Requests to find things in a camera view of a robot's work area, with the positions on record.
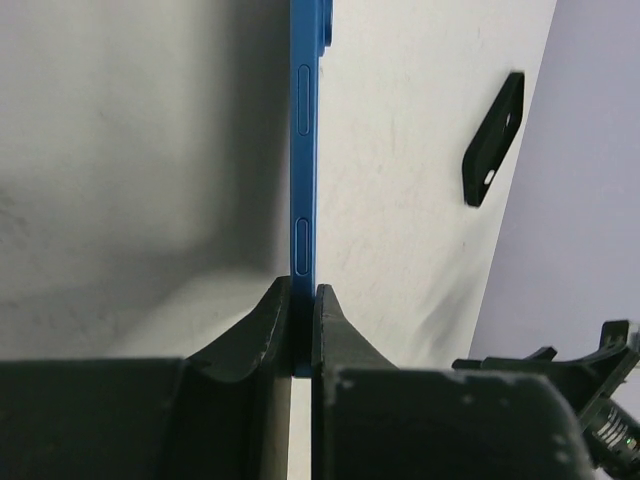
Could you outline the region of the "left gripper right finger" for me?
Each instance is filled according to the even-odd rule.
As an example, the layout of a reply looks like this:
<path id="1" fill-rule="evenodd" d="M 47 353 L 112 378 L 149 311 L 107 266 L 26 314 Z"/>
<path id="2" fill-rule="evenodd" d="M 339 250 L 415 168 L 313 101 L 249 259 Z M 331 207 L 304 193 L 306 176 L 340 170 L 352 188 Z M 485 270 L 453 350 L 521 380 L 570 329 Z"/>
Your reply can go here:
<path id="1" fill-rule="evenodd" d="M 322 284 L 313 317 L 315 479 L 590 479 L 568 403 L 539 375 L 401 369 Z"/>

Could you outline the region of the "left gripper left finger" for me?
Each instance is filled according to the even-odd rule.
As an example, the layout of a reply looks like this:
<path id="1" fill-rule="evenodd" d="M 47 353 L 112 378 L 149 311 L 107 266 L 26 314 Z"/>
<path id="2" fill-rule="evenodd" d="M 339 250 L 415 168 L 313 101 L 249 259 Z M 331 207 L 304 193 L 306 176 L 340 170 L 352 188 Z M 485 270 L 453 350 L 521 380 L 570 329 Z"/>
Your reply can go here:
<path id="1" fill-rule="evenodd" d="M 5 361 L 5 479 L 283 479 L 290 282 L 186 358 Z"/>

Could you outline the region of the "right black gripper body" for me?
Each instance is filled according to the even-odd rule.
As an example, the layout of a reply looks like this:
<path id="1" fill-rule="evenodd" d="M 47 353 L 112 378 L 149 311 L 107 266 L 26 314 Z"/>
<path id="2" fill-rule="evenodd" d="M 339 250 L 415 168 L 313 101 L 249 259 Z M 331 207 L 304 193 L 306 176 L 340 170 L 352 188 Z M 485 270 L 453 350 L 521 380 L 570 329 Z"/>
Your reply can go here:
<path id="1" fill-rule="evenodd" d="M 455 370 L 503 371 L 545 377 L 578 415 L 586 415 L 598 398 L 609 398 L 639 362 L 639 324 L 612 320 L 603 324 L 597 351 L 556 361 L 557 351 L 542 347 L 522 359 L 457 359 Z"/>

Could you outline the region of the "black phone case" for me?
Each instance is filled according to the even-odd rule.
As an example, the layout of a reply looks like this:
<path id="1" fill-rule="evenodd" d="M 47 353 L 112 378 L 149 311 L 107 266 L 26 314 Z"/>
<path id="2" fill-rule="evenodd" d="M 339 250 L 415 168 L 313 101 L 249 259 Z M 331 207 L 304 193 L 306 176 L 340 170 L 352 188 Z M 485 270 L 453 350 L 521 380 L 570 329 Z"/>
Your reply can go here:
<path id="1" fill-rule="evenodd" d="M 464 153 L 462 185 L 470 207 L 482 205 L 520 129 L 524 93 L 525 73 L 510 72 Z"/>

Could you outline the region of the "blue phone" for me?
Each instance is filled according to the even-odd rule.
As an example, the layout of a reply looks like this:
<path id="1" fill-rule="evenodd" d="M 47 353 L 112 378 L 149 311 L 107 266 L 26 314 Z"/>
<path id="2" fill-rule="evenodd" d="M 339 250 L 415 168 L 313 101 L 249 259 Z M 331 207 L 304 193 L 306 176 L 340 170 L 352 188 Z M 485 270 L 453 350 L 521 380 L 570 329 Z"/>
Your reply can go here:
<path id="1" fill-rule="evenodd" d="M 333 2 L 292 0 L 290 7 L 290 276 L 293 372 L 312 376 L 316 281 L 316 206 L 320 58 L 331 46 Z"/>

